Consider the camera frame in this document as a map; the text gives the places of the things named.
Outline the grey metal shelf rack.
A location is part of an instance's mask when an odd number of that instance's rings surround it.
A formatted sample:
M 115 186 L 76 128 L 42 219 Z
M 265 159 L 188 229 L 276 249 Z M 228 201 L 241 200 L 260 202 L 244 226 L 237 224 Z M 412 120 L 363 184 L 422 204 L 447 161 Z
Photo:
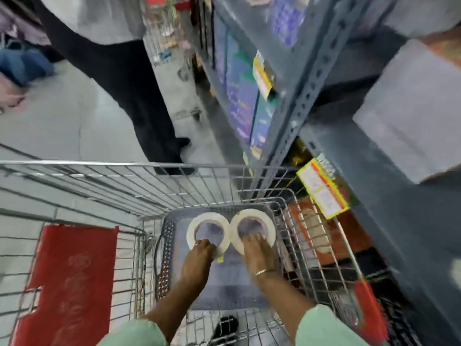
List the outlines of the grey metal shelf rack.
M 394 163 L 353 122 L 365 93 L 377 81 L 404 40 L 390 30 L 349 41 L 371 0 L 309 1 L 299 40 L 285 47 L 271 34 L 269 6 L 246 0 L 189 0 L 192 25 L 188 38 L 203 62 L 220 108 L 240 148 L 248 156 L 249 180 L 243 200 L 273 198 L 288 227 L 281 233 L 289 278 L 322 303 L 340 303 L 340 312 L 358 307 L 353 259 L 314 267 L 298 244 L 288 210 L 291 201 L 307 197 L 294 169 L 283 170 L 290 148 L 300 138 L 332 175 L 352 205 L 350 211 L 371 238 L 391 280 L 410 303 L 410 326 L 423 346 L 461 346 L 461 171 L 451 171 L 411 185 Z M 213 15 L 217 12 L 248 56 L 262 53 L 274 76 L 279 102 L 261 159 L 238 136 L 230 103 L 215 70 Z

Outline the person's left forearm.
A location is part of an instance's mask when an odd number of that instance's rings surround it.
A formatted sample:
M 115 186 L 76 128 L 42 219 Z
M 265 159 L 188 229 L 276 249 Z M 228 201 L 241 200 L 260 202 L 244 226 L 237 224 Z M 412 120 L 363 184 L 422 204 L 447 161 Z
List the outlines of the person's left forearm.
M 149 313 L 141 317 L 157 325 L 170 345 L 187 311 L 203 291 L 206 280 L 181 279 Z

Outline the yellow red shelf price tag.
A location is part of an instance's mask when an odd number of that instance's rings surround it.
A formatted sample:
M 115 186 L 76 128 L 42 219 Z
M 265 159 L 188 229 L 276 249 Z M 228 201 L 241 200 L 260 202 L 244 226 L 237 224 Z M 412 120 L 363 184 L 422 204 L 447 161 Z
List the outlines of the yellow red shelf price tag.
M 350 210 L 349 203 L 316 158 L 300 168 L 297 177 L 327 220 Z

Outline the grey floor mat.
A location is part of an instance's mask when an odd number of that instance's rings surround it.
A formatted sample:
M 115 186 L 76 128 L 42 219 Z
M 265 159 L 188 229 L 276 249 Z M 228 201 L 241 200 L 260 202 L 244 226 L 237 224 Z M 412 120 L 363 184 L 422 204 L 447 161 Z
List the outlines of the grey floor mat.
M 171 211 L 163 221 L 160 239 L 155 247 L 154 265 L 158 269 L 155 275 L 155 299 L 159 301 L 166 296 L 179 280 L 189 253 L 187 230 L 195 218 L 214 213 L 223 216 L 230 223 L 239 212 L 247 209 L 264 213 L 275 225 L 272 209 L 264 204 L 221 204 Z M 267 299 L 252 282 L 243 257 L 230 243 L 223 255 L 212 263 L 208 282 L 191 310 L 231 310 L 266 306 Z

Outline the person's right hand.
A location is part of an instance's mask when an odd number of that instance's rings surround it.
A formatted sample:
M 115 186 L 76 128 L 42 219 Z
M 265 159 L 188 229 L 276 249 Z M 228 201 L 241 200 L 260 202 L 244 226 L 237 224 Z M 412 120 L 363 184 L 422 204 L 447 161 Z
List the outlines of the person's right hand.
M 277 260 L 274 250 L 269 247 L 244 247 L 245 255 L 243 256 L 245 264 L 251 275 L 265 269 L 277 268 Z

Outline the red cart seat flap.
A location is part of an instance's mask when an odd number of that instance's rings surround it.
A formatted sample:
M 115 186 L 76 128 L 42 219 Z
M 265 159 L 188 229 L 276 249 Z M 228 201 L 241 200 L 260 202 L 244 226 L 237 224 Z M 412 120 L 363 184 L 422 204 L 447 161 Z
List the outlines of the red cart seat flap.
M 37 308 L 19 318 L 11 346 L 96 346 L 109 332 L 119 227 L 48 225 L 25 290 Z

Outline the light green sleeve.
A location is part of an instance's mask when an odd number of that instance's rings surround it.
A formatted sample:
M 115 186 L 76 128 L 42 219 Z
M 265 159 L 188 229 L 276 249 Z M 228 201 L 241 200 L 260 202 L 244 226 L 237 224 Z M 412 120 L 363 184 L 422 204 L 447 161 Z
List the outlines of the light green sleeve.
M 300 321 L 295 346 L 370 346 L 344 324 L 333 311 L 318 304 L 309 309 Z
M 96 346 L 169 346 L 169 344 L 156 323 L 147 319 L 137 319 L 109 332 Z

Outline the grey cardboard box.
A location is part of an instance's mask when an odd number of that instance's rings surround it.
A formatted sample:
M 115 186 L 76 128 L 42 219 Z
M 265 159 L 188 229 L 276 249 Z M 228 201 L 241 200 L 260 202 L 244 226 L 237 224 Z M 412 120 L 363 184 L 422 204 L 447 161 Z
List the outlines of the grey cardboard box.
M 461 169 L 461 38 L 409 40 L 353 121 L 414 184 Z

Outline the person's black shoe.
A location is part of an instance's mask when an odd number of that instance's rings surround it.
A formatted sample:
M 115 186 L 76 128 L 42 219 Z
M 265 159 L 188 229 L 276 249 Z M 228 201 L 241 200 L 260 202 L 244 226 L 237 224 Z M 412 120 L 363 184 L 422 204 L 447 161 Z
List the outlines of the person's black shoe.
M 233 315 L 220 318 L 207 346 L 236 346 L 239 320 Z

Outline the blue cloth bundle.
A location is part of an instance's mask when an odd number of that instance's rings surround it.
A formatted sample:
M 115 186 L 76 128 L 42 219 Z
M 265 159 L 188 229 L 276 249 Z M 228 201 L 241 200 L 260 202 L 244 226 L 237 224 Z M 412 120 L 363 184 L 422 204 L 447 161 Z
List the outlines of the blue cloth bundle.
M 0 41 L 0 73 L 17 86 L 27 87 L 35 80 L 55 74 L 54 65 L 34 46 L 24 41 Z

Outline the person's right forearm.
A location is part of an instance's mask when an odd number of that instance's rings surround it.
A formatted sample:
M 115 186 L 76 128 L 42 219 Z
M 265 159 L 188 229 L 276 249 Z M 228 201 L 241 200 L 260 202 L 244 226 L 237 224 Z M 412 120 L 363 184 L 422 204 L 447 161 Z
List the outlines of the person's right forearm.
M 298 326 L 304 314 L 316 306 L 277 272 L 255 280 L 286 327 Z

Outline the purple printed packet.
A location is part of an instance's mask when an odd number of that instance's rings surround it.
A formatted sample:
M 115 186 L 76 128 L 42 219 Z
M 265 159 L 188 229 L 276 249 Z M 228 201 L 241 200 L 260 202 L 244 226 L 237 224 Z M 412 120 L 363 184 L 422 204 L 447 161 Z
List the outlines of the purple printed packet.
M 309 0 L 272 0 L 269 7 L 269 24 L 272 34 L 287 48 L 297 42 Z

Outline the orange product packet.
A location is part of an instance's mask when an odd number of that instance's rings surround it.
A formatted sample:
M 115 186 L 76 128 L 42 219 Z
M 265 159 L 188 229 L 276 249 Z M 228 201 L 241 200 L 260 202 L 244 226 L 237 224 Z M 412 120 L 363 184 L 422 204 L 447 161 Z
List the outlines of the orange product packet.
M 350 257 L 341 231 L 354 254 L 372 247 L 371 239 L 350 210 L 328 220 L 309 197 L 291 201 L 288 210 L 298 244 L 314 267 L 334 265 Z

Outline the white tape roll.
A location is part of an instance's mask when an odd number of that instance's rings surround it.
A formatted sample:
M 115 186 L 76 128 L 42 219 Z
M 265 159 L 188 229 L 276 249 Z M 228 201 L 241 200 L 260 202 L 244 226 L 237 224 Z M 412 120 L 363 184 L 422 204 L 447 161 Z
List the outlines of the white tape roll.
M 199 227 L 204 223 L 212 223 L 218 225 L 223 233 L 223 238 L 220 244 L 216 247 L 213 259 L 219 260 L 222 258 L 231 244 L 230 239 L 230 222 L 221 214 L 216 212 L 205 212 L 193 218 L 187 228 L 186 240 L 190 250 L 196 244 L 196 233 Z
M 266 232 L 266 241 L 271 247 L 274 246 L 277 238 L 274 221 L 263 211 L 252 208 L 243 209 L 232 218 L 228 231 L 230 241 L 239 254 L 245 255 L 243 239 L 238 230 L 240 223 L 245 220 L 257 221 L 262 225 Z

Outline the blue purple product box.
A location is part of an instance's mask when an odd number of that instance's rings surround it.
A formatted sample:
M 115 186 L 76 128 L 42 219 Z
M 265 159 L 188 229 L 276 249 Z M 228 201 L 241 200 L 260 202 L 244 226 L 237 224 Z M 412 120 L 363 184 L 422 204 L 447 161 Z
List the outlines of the blue purple product box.
M 253 61 L 217 12 L 213 15 L 215 70 L 230 103 L 230 119 L 241 140 L 261 159 L 278 98 L 266 100 L 253 75 Z

